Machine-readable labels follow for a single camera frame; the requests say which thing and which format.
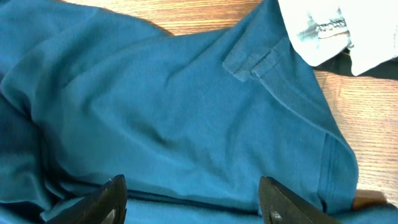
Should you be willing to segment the blue polo shirt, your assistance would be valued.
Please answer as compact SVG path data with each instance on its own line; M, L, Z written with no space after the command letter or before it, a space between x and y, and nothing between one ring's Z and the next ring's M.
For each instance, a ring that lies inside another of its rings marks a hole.
M171 36L61 1L1 2L1 222L42 223L115 175L127 223L262 223L271 176L342 223L358 164L276 1Z

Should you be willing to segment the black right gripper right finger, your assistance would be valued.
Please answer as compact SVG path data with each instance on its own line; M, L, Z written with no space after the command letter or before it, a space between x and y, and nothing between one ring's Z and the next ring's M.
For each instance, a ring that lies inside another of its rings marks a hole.
M258 195L266 224L340 224L272 177L261 177Z

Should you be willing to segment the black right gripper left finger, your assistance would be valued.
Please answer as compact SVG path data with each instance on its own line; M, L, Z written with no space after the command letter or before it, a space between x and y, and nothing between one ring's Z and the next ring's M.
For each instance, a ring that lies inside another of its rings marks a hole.
M46 224L124 224L126 204L125 177L117 175Z

